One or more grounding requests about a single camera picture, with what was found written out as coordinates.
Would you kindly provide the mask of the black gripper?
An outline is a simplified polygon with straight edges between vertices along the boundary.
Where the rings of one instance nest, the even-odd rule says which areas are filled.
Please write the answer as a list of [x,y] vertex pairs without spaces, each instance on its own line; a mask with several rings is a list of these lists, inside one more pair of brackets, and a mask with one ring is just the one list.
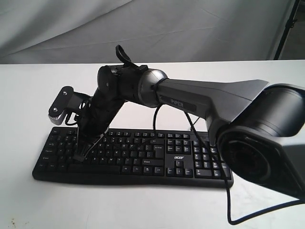
[[124,100],[116,95],[111,96],[98,89],[95,91],[76,129],[74,160],[84,161],[87,158],[89,152],[105,137],[104,133],[123,104]]

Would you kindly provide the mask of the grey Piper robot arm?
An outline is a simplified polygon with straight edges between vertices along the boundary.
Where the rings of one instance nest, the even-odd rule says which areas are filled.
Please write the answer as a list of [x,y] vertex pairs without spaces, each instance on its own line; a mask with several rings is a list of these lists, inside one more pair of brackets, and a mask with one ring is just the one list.
[[125,102],[168,105],[206,121],[209,146],[239,177],[305,198],[305,90],[263,80],[232,83],[170,79],[146,65],[103,66],[98,87],[83,101],[79,136],[90,141],[108,131]]

